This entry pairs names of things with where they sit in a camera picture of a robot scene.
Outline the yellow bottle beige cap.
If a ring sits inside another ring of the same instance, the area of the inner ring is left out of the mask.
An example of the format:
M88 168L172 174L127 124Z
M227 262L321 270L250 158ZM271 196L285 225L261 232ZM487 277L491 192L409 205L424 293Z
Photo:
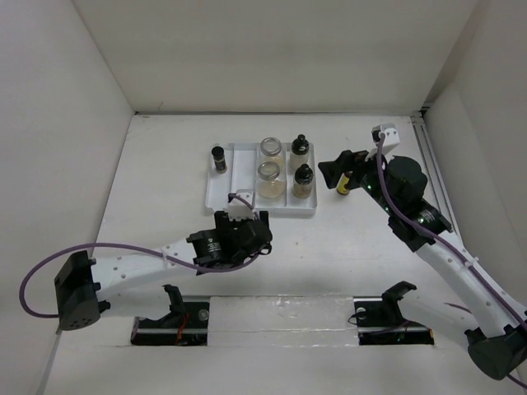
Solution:
M347 196L351 189L348 187L350 181L351 181L351 178L352 178L352 172L351 171L348 171L348 172L344 172L338 182L338 186L336 188L337 190L337 193L342 195L342 196Z

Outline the black-cap bottle tan powder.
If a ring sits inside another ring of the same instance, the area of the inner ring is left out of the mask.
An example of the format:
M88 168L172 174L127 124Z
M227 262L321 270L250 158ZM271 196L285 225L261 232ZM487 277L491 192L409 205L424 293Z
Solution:
M296 198L306 199L311 195L314 172L307 165L302 164L294 174L292 193Z

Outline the black-cap bottle white powder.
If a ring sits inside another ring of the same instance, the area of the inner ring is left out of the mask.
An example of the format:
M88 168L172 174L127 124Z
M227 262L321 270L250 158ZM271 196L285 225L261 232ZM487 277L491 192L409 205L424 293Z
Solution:
M299 134L291 143L289 167L295 171L306 164L310 154L310 142L304 134Z

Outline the round glass jar silver lid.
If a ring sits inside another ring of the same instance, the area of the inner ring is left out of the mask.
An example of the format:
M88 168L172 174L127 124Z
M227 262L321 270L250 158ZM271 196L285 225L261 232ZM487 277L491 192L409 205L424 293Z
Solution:
M282 142L276 137L266 137L259 143L259 163L273 162L283 167L286 157Z

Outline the small black-lid spice jar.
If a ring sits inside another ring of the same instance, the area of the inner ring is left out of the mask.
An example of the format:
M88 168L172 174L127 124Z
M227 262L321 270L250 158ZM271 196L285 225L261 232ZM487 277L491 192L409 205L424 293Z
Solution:
M221 146L214 146L211 149L213 163L218 173L223 174L227 170L225 151Z

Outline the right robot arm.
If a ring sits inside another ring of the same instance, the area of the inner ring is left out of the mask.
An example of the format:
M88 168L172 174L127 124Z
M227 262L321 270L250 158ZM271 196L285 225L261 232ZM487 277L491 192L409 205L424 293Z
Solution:
M423 197L427 177L415 160L346 150L318 168L329 189L349 173L350 188L363 189L384 210L394 235L440 275L468 310L459 314L401 281L381 296L385 321L414 321L443 333L491 379L502 380L525 362L526 307L483 270L451 223Z

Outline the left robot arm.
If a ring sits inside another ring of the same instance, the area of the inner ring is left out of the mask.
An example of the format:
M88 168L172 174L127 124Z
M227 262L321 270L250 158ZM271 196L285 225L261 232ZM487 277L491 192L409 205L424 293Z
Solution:
M234 272L272 251L267 211L238 221L217 211L214 221L213 229L159 249L110 244L135 253L113 258L91 258L86 250L71 254L54 278L59 328L73 331L91 326L106 311L116 311L115 298L124 291L175 277L179 268L198 276Z

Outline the white divided organizer tray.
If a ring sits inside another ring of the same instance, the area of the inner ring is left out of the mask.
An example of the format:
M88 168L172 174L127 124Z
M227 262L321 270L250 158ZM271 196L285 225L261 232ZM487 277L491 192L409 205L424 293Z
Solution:
M259 144L257 142L228 143L222 148L227 165L226 172L217 172L214 161L209 161L204 200L208 212L225 210L229 193L248 193L253 206L259 210L267 210L272 217L310 217L316 213L318 201L315 180L312 181L309 197L294 196L292 192L294 172L289 164L285 164L285 192L275 199L260 197L256 192Z

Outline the white foam front block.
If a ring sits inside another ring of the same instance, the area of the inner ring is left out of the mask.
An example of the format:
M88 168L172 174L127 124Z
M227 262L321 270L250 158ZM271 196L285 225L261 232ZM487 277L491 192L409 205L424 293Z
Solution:
M351 297L213 297L208 345L214 347L348 348L358 330L348 322Z

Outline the aluminium rail right side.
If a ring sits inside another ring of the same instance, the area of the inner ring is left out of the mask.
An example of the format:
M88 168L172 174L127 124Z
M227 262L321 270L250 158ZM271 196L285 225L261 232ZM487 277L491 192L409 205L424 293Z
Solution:
M431 194L441 214L452 224L454 232L457 232L458 225L450 204L450 199L445 188L439 165L431 144L431 139L427 133L425 120L420 111L415 111L410 116L413 130L419 145L424 168L431 185Z

